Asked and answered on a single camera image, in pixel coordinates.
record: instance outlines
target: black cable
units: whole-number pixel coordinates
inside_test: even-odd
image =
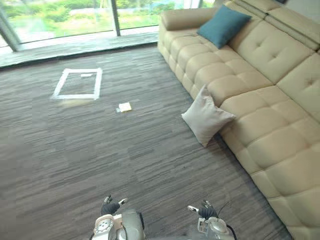
[[[125,240],[128,240],[128,233],[127,233],[127,229],[125,228],[124,224],[121,223],[122,227],[123,227],[123,230],[124,230],[124,233],[125,233]]]
[[[227,202],[223,205],[223,207],[220,208],[220,211],[218,212],[217,217],[216,217],[216,218],[218,219],[218,221],[219,221],[219,214],[220,214],[221,210],[224,209],[224,207],[225,207],[229,202],[230,202],[230,201],[227,201]]]
[[[237,236],[236,236],[236,233],[235,233],[235,230],[230,226],[230,225],[226,225],[227,228],[229,228],[233,234],[233,237],[234,237],[234,240],[237,240]]]

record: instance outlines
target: sofa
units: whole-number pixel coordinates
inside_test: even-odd
[[[320,239],[320,24],[272,0],[218,49],[197,34],[217,8],[165,11],[158,49],[193,99],[203,85],[236,119],[226,144],[297,240]]]

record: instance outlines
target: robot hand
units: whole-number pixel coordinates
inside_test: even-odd
[[[188,206],[188,209],[190,211],[198,213],[205,220],[208,220],[211,217],[218,216],[216,210],[208,200],[203,200],[203,202],[201,202],[201,205],[203,207],[201,207],[200,209],[195,208],[194,206]]]
[[[124,198],[120,202],[117,202],[117,203],[111,203],[112,200],[113,199],[112,199],[111,195],[107,196],[104,199],[102,207],[101,207],[101,216],[106,215],[106,214],[111,214],[111,215],[115,214],[121,205],[128,202],[128,198]]]

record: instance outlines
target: white pillow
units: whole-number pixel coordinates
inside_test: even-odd
[[[236,118],[235,115],[215,106],[206,85],[201,88],[192,105],[181,116],[204,147],[226,123]]]

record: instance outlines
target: tufted seat cushion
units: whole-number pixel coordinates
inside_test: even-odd
[[[272,85],[232,48],[218,49],[196,29],[167,31],[164,37],[164,56],[193,99],[204,84],[217,106],[229,97]]]
[[[320,232],[320,126],[277,86],[231,97],[236,115],[220,131],[296,239]]]

